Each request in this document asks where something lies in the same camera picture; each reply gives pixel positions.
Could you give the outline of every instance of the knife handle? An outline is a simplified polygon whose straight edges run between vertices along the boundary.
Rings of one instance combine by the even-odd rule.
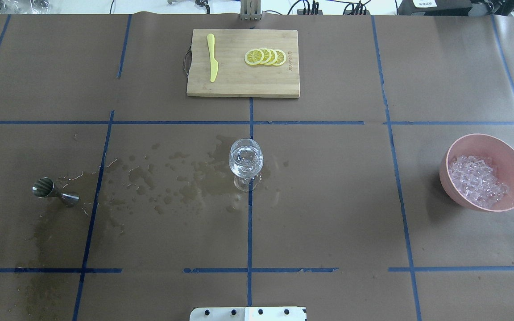
[[[214,54],[216,50],[216,37],[214,34],[207,35],[207,46],[210,48],[210,59],[214,59]]]

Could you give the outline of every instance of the clear plastic wrap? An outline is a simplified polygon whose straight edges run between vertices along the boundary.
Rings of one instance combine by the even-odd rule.
[[[0,14],[50,14],[50,0],[3,0]]]

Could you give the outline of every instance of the glass base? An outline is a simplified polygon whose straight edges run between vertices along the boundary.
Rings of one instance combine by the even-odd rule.
[[[241,178],[239,176],[234,175],[233,183],[235,187],[244,192],[250,192],[255,189],[255,187],[259,186],[261,183],[261,173],[250,177],[250,178]]]

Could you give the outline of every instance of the bowl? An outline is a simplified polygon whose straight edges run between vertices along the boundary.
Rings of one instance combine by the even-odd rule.
[[[510,188],[509,193],[491,209],[484,209],[468,201],[451,181],[448,165],[461,155],[491,158],[493,165],[497,167],[498,181]],[[486,134],[469,134],[458,138],[441,160],[439,177],[447,195],[467,209],[484,212],[506,212],[514,209],[514,149],[499,138]]]

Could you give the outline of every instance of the knife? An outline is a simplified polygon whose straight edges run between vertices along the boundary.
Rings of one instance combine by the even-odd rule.
[[[218,61],[216,60],[216,37],[214,34],[207,35],[207,46],[210,49],[210,81],[216,81],[218,75]]]

